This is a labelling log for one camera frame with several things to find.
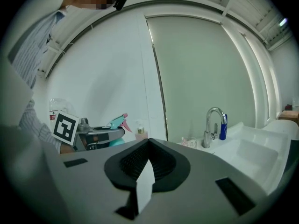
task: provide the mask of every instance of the white card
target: white card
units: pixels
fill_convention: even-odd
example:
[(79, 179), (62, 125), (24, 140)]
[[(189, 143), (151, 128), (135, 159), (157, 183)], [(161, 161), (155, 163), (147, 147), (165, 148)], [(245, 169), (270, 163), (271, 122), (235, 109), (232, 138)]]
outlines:
[(73, 145), (78, 123), (78, 117), (59, 111), (55, 118), (52, 136), (66, 144)]
[(142, 212), (142, 210), (146, 207), (146, 205), (149, 203), (151, 199), (154, 183), (154, 169), (151, 165), (151, 162), (148, 160), (139, 178), (137, 179), (136, 194), (139, 214)]

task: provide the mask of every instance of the paper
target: paper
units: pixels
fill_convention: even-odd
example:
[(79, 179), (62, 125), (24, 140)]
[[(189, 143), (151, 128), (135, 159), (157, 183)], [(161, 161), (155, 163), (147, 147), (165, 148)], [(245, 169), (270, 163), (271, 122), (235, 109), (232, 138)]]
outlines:
[(153, 184), (155, 183), (154, 169), (148, 160), (139, 178), (137, 179), (137, 203), (138, 213), (140, 214), (151, 199)]

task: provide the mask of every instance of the striped shirt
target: striped shirt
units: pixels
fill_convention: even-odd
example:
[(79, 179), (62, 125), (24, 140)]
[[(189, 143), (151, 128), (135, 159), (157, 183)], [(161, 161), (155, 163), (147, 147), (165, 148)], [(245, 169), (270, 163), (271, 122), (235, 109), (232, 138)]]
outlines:
[[(43, 53), (47, 51), (47, 38), (53, 27), (64, 17), (65, 11), (59, 10), (34, 24), (15, 44), (8, 58), (26, 84), (32, 89), (36, 82), (36, 73), (41, 64)], [(22, 130), (35, 134), (40, 140), (55, 146), (60, 152), (61, 141), (55, 139), (46, 124), (39, 121), (31, 100), (19, 124)]]

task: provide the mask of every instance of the chrome faucet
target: chrome faucet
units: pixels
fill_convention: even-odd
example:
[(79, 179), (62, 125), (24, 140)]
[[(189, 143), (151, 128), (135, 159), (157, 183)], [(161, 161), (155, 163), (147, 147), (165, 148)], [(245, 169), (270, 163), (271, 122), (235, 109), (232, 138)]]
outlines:
[(223, 113), (223, 111), (220, 108), (213, 107), (213, 108), (209, 109), (209, 111), (206, 114), (206, 130), (204, 132), (204, 141), (203, 141), (203, 145), (202, 145), (204, 148), (209, 148), (211, 140), (214, 140), (215, 138), (218, 137), (218, 124), (216, 123), (214, 126), (214, 133), (211, 133), (211, 129), (210, 129), (210, 118), (211, 118), (211, 114), (214, 111), (220, 115), (222, 124), (228, 123), (225, 114)]

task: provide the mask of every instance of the shirt sleeve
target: shirt sleeve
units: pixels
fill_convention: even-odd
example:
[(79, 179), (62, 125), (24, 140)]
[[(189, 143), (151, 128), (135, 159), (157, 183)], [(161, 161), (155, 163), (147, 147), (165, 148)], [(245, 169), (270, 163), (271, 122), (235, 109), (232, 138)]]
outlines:
[(47, 125), (39, 121), (34, 110), (34, 104), (34, 100), (31, 100), (27, 105), (20, 121), (20, 128), (35, 134), (40, 140), (54, 145), (58, 153), (60, 153), (61, 141), (55, 139)]

